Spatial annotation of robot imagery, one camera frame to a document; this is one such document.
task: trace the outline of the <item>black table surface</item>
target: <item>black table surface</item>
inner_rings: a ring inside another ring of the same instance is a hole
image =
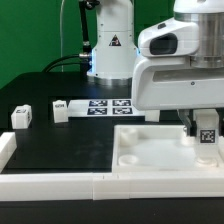
[[[106,87],[81,80],[79,73],[26,73],[0,90],[0,134],[15,131],[17,149],[3,174],[111,172],[117,124],[148,124],[143,117],[70,118],[53,122],[52,102],[71,99],[126,99],[130,87]],[[32,106],[32,124],[12,130],[16,106]],[[161,123],[177,124],[175,111]],[[0,223],[222,223],[223,198],[105,201],[1,202]]]

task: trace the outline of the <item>small white block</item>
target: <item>small white block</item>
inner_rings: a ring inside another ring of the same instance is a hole
[[[25,129],[29,127],[32,120],[31,106],[18,106],[11,115],[13,129]]]
[[[54,123],[68,122],[68,107],[66,101],[53,102]]]
[[[145,121],[159,122],[160,110],[145,111]]]
[[[17,147],[14,132],[5,132],[0,137],[0,172],[4,169]]]

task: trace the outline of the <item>white plastic edge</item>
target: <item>white plastic edge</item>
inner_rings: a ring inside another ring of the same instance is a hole
[[[174,12],[177,13],[220,13],[224,12],[222,0],[176,0]]]

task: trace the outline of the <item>white block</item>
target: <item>white block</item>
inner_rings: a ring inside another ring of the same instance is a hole
[[[4,169],[16,147],[17,145],[15,133],[3,133],[0,137],[0,172],[2,172],[2,170]]]
[[[0,201],[90,200],[91,173],[0,175]]]
[[[68,122],[68,107],[66,101],[53,102],[54,122]]]
[[[145,121],[159,122],[160,110],[147,110],[145,111]]]
[[[25,129],[29,127],[32,120],[31,106],[18,106],[11,115],[13,129]]]

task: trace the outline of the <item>white box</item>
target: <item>white box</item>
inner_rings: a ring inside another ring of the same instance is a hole
[[[54,122],[68,122],[68,107],[66,101],[53,102]]]
[[[0,137],[0,173],[17,148],[14,132],[5,132]]]
[[[13,129],[25,129],[29,127],[32,120],[31,106],[18,106],[11,115]]]

